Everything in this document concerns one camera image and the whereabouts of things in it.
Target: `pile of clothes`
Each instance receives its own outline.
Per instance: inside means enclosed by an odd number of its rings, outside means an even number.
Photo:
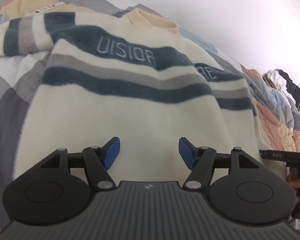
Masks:
[[[290,98],[297,108],[300,106],[300,88],[293,83],[287,73],[281,69],[269,70],[263,75],[263,80],[267,86],[279,90],[287,98]]]

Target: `sweater collar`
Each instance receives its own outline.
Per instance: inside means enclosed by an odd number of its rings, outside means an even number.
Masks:
[[[165,29],[173,34],[179,34],[179,26],[168,19],[146,13],[139,8],[128,12],[126,16],[140,29],[147,32],[157,32],[158,29]]]

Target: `yellow cloth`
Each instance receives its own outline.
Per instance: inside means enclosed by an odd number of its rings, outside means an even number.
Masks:
[[[288,151],[288,152],[295,152],[296,145],[295,145],[295,142],[293,139],[293,129],[288,128],[283,123],[280,123],[278,125],[278,132],[279,132],[284,150]]]
[[[9,20],[24,17],[40,10],[45,6],[57,4],[59,0],[13,0],[8,5],[2,6],[0,15],[4,14]],[[86,7],[79,7],[74,4],[58,4],[56,7],[44,10],[42,13],[48,12],[95,12]]]

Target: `logo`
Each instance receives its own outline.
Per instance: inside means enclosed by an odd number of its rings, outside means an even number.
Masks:
[[[152,186],[151,184],[148,184],[148,185],[145,185],[145,188],[146,188],[146,189],[152,189],[153,186]]]
[[[281,153],[272,153],[272,157],[282,158]]]

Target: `hand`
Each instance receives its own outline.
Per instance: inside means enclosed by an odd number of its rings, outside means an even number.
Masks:
[[[296,180],[292,180],[291,175],[287,177],[287,182],[290,184],[290,186],[295,190],[297,193],[297,189],[300,188],[300,178]],[[298,204],[300,201],[299,197],[297,197],[296,204]]]

